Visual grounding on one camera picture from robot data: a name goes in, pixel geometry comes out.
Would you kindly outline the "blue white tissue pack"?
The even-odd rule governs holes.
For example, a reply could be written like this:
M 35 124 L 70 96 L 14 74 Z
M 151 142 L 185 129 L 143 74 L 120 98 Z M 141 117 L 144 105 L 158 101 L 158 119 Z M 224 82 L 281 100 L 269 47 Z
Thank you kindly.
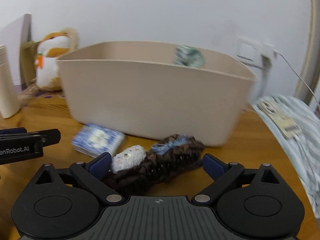
M 90 157 L 107 152 L 112 157 L 125 139 L 125 134 L 95 124 L 86 124 L 72 139 L 74 149 Z

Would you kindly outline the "green striped scrunchie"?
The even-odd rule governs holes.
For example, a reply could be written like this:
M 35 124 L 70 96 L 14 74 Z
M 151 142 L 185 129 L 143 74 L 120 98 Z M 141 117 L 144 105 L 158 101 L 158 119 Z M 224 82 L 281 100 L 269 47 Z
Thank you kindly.
M 204 66 L 204 57 L 195 47 L 178 45 L 175 50 L 174 64 L 190 68 Z

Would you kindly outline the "cream thermos bottle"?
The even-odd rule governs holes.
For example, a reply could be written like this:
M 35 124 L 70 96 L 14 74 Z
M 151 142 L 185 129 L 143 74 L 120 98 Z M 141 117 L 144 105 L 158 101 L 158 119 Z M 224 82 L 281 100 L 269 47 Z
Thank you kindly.
M 21 108 L 14 83 L 11 77 L 11 71 L 7 59 L 7 49 L 1 44 L 0 61 L 0 107 L 1 116 L 4 119 L 11 118 Z

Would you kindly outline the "white fuzzy scrunchie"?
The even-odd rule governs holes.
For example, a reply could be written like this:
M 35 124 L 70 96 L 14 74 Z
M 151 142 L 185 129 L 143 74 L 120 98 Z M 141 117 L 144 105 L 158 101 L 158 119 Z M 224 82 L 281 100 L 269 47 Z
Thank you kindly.
M 146 152 L 140 145 L 131 146 L 112 158 L 111 171 L 116 174 L 139 165 L 146 158 Z

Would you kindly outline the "patterned table mat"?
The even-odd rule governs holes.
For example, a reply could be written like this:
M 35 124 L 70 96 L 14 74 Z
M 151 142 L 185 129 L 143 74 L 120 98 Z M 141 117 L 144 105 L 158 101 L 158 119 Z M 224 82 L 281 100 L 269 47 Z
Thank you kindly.
M 25 106 L 31 99 L 64 99 L 65 95 L 63 91 L 46 91 L 40 90 L 35 83 L 31 84 L 26 89 L 22 90 L 18 94 L 18 99 L 22 106 Z

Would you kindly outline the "smartphone in beige case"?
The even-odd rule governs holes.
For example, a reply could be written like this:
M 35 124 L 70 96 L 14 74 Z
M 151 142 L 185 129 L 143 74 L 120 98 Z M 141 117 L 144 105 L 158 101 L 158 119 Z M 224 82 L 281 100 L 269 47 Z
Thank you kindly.
M 286 139 L 292 139 L 302 133 L 301 128 L 277 103 L 263 101 L 258 103 L 258 107 L 273 121 Z

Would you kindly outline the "wooden stand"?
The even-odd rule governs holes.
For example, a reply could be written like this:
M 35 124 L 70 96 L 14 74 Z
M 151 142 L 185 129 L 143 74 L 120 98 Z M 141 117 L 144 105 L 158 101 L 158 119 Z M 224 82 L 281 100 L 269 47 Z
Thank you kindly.
M 28 41 L 20 45 L 20 70 L 23 83 L 30 86 L 36 79 L 35 60 L 40 41 Z

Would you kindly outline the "light blue striped blanket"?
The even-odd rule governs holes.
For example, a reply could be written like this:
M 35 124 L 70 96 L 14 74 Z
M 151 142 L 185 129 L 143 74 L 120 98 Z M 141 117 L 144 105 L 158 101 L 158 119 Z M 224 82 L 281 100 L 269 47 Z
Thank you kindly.
M 287 114 L 302 130 L 286 139 L 280 129 L 259 107 L 259 103 L 272 103 Z M 301 100 L 292 96 L 263 96 L 252 103 L 269 130 L 294 166 L 310 201 L 313 213 L 319 219 L 319 118 Z

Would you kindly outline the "orange white hamster plush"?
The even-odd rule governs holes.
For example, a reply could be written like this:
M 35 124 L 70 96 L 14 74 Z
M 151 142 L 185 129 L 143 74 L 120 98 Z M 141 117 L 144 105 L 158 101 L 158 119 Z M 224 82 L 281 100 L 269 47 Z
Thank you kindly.
M 40 90 L 61 90 L 61 80 L 57 58 L 76 50 L 79 44 L 79 34 L 74 28 L 64 28 L 49 33 L 37 46 L 35 58 L 36 85 Z

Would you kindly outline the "beige plastic storage bin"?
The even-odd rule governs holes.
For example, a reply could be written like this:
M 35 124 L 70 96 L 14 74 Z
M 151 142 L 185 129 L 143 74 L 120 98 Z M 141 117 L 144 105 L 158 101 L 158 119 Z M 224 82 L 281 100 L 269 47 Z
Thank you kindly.
M 112 41 L 57 59 L 72 117 L 126 134 L 192 135 L 207 146 L 229 138 L 256 76 L 237 59 L 201 49 L 200 68 L 174 63 L 175 44 Z

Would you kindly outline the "white framed board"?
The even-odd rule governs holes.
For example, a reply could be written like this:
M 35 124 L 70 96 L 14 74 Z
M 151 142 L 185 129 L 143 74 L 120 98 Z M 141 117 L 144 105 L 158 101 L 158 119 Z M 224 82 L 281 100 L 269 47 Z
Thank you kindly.
M 300 45 L 294 95 L 309 105 L 315 101 L 319 86 L 319 0 L 298 0 L 296 13 Z

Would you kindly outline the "white wall switch plate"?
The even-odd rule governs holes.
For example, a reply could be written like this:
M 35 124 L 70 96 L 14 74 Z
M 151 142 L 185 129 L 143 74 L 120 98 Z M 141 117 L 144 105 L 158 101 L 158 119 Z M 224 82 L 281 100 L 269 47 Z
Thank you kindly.
M 238 36 L 236 38 L 236 58 L 245 65 L 259 69 L 269 69 L 272 60 L 265 58 L 260 53 L 261 45 L 264 42 L 250 40 L 249 38 Z

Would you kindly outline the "white wall charger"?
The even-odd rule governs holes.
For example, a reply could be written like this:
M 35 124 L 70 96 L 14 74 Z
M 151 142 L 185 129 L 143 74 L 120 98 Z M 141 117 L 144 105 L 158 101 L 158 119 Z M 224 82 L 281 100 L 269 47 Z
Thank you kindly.
M 274 46 L 268 43 L 263 43 L 260 48 L 260 53 L 263 57 L 272 60 L 275 57 Z

